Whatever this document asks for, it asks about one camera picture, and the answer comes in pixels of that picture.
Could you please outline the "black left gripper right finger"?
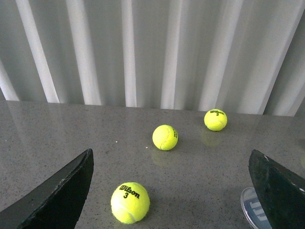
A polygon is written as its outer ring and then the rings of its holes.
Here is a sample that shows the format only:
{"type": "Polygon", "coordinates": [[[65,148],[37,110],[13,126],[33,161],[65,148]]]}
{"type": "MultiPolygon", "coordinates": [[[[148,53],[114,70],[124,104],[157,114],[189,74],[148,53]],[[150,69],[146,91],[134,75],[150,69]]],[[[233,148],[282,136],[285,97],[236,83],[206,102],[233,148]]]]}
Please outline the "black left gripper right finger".
{"type": "Polygon", "coordinates": [[[274,229],[305,227],[305,179],[258,150],[249,173],[265,215],[274,229]]]}

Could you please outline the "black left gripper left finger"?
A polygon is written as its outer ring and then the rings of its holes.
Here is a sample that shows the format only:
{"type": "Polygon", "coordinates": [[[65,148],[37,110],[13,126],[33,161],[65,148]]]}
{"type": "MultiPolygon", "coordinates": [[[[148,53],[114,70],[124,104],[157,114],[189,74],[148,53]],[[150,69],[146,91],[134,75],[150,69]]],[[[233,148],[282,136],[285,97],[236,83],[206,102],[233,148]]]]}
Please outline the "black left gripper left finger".
{"type": "Polygon", "coordinates": [[[73,229],[81,215],[93,175],[87,149],[42,184],[0,213],[2,229],[73,229]]]}

